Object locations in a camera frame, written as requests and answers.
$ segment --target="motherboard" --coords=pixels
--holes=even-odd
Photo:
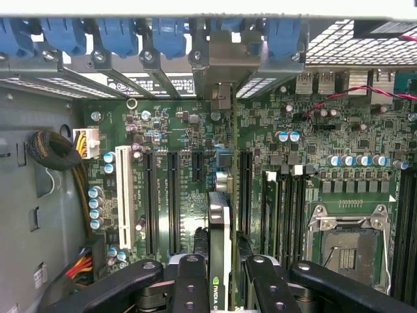
[[[284,269],[311,260],[389,294],[401,174],[417,155],[414,103],[345,95],[306,118],[324,98],[277,89],[220,111],[197,100],[86,102],[100,134],[91,227],[106,235],[109,272],[194,253],[217,190],[254,254]]]

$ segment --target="green circuit board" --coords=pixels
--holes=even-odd
[[[115,176],[104,173],[102,155],[114,151],[116,146],[131,145],[141,136],[142,152],[153,151],[156,155],[158,251],[148,255],[146,235],[138,231],[135,247],[129,251],[129,262],[152,257],[167,264],[173,254],[169,245],[167,182],[167,156],[172,151],[179,154],[180,162],[181,249],[177,253],[191,253],[194,231],[208,225],[206,192],[214,190],[216,172],[220,170],[216,165],[216,150],[220,147],[232,151],[236,147],[240,152],[252,153],[252,178],[247,191],[250,193],[250,239],[254,253],[271,254],[285,267],[297,258],[322,265],[329,262],[332,268],[347,276],[365,275],[369,279],[364,283],[380,286],[384,291],[386,275],[381,272],[386,261],[388,267],[392,264],[401,175],[401,171],[392,164],[395,160],[413,163],[410,158],[417,151],[416,129],[407,115],[414,110],[414,106],[409,101],[398,100],[387,105],[388,112],[376,115],[371,113],[366,97],[345,96],[326,103],[326,109],[337,111],[335,117],[312,116],[307,121],[303,120],[302,114],[322,98],[272,93],[256,101],[238,101],[235,110],[237,125],[233,125],[232,110],[222,112],[220,120],[213,121],[210,118],[210,102],[140,100],[135,110],[129,110],[123,100],[88,102],[84,106],[85,120],[90,121],[88,127],[99,128],[101,141],[100,158],[89,161],[89,184],[102,186],[106,193],[102,205],[104,225],[98,232],[106,233],[108,239],[112,238],[117,233],[118,225],[117,193],[112,183]],[[292,106],[293,111],[282,113],[287,104]],[[141,119],[143,111],[151,114],[149,120]],[[91,122],[92,112],[100,112],[102,121]],[[367,129],[356,131],[358,123],[365,124]],[[126,132],[126,125],[131,124],[137,127],[134,133]],[[233,142],[234,127],[237,129],[237,142]],[[300,138],[293,142],[281,142],[277,136],[279,132],[296,132]],[[192,178],[193,151],[204,153],[202,181]],[[340,159],[344,155],[354,159],[361,155],[368,159],[380,155],[386,158],[386,165],[329,164],[329,156]],[[143,198],[147,196],[143,184],[144,169],[140,160],[134,160],[132,164],[135,218],[139,219],[144,214]],[[311,172],[308,175],[304,172],[302,181],[297,177],[283,179],[281,183],[277,178],[276,182],[266,181],[266,173],[278,172],[279,178],[280,171],[286,166],[291,176],[294,165],[310,165]],[[233,173],[231,167],[226,170]],[[238,175],[234,179],[239,183],[242,178]],[[238,188],[233,192],[238,200],[233,207],[238,209],[242,190]],[[330,232],[316,231],[309,242],[309,223],[318,205],[323,205],[328,215],[336,219],[369,217],[379,205],[383,205],[389,220],[388,237],[383,238],[381,232],[373,228],[364,226],[365,230],[361,232],[352,225],[346,225]],[[265,209],[268,210],[268,218],[265,217]],[[333,245],[336,239],[344,240],[344,233],[349,233],[346,242],[351,244]],[[283,246],[289,243],[295,246],[294,250],[283,251]],[[365,255],[365,244],[373,247],[370,255]],[[364,271],[355,268],[352,260],[359,257],[367,257],[372,266]]]

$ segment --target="metal mounting ring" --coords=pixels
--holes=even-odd
[[[126,106],[129,110],[134,110],[137,108],[137,100],[135,98],[129,98],[126,100]]]

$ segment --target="white pci slot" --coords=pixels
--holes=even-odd
[[[135,243],[132,148],[129,145],[121,145],[116,147],[115,154],[120,248],[131,249]]]

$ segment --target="white power connector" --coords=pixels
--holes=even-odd
[[[86,154],[81,158],[98,158],[100,156],[100,138],[98,128],[75,128],[72,130],[72,137],[75,139],[77,133],[81,132],[85,136]]]

